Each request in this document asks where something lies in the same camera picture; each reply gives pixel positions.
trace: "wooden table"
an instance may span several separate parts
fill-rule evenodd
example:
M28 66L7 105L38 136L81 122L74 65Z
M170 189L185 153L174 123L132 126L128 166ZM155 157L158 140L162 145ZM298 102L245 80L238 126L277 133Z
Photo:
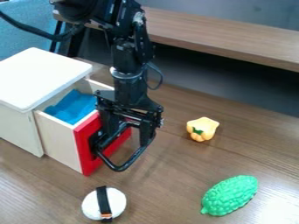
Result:
M108 69L93 79L111 84ZM165 126L126 172L101 167L89 178L48 158L0 140L0 223L97 223L80 211L96 186L126 193L128 207L115 223L299 223L299 120L234 101L163 85L150 96L165 106ZM195 143L185 123L201 116L219 121L210 142ZM135 141L114 156L121 162ZM200 199L220 180L254 175L252 201L222 218L199 214Z
M299 72L299 31L143 8L154 42ZM57 11L53 16L65 21Z

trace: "red drawer front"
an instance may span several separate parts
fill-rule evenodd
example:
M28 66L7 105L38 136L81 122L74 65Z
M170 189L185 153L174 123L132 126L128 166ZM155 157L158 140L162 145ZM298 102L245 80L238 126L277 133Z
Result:
M83 122L74 130L74 137L77 144L77 150L80 158L81 170L83 175L91 175L99 166L103 164L100 158L94 157L89 149L88 138L101 127L100 115L96 113ZM104 151L107 157L110 157L118 147L131 136L131 129L127 129Z

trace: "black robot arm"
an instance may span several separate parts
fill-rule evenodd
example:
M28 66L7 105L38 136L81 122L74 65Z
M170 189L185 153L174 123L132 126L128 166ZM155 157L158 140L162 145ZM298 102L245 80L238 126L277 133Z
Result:
M163 107L148 97L148 64L154 47L147 33L146 18L135 0L52 0L65 19L93 23L109 36L113 57L110 72L115 91L96 91L101 129L89 139L97 157L115 172L128 169L146 150L163 125ZM140 146L122 165L113 164L103 151L126 129L138 128Z

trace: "cable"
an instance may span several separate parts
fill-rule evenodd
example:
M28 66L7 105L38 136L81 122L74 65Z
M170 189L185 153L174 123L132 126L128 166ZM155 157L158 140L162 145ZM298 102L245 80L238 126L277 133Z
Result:
M82 31L82 29L84 28L83 24L75 24L71 30L66 31L65 33L53 35L46 31L42 31L36 27L30 26L27 24L22 24L22 23L16 21L15 19L13 19L12 17L9 17L5 13L3 13L1 10L0 10L0 18L3 18L6 22L17 27L18 29L20 29L22 31L30 32L30 33L33 33L35 35L38 35L38 36L46 38L46 39L50 39L55 42L66 41L66 40L70 39L72 37L72 35L77 34L78 32Z
M148 67L150 67L151 69L155 70L159 75L160 75L160 81L159 83L155 86L155 87L151 87L148 82L146 81L145 77L143 76L143 80L145 81L146 85L148 86L148 88L150 90L157 90L161 87L161 85L163 84L163 79L164 79L164 75L162 73L162 71L152 62L149 62L147 64Z

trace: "yellow bell pepper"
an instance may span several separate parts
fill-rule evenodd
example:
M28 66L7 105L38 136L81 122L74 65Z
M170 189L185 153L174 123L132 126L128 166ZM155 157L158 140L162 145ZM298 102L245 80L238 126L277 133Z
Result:
M219 125L219 122L207 117L201 117L198 120L189 121L187 123L187 131L191 134L193 140L204 142L214 137Z

